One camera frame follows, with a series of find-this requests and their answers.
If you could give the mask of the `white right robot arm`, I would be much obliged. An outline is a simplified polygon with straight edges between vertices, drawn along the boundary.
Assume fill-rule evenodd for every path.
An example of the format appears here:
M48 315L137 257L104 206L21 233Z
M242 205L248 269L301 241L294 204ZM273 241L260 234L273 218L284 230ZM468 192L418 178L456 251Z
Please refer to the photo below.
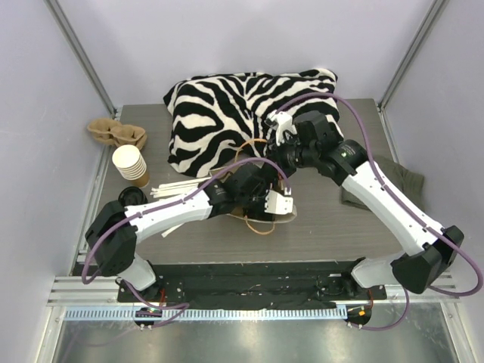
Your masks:
M320 175L357 197L394 234L402 253L358 260L341 280L346 296L361 297L369 287L399 283L423 293L455 260L463 232L447 228L415 206L381 171L371 165L366 150L345 140L323 113L309 111L296 118L273 111L267 124L273 131L267 153L287 175L312 167Z

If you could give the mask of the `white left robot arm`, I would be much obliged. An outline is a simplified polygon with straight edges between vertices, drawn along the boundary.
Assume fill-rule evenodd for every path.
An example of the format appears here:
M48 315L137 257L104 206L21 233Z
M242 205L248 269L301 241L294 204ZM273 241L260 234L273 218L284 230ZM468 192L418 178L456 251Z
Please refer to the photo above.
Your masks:
M112 201L85 233L90 250L82 282L90 284L99 276L115 276L142 300L154 301L160 295L160 279L152 264L139 256L139 244L172 227L213 219L237 208L264 209L266 198L279 185L288 185L285 172L268 159L251 157L164 200L131 206Z

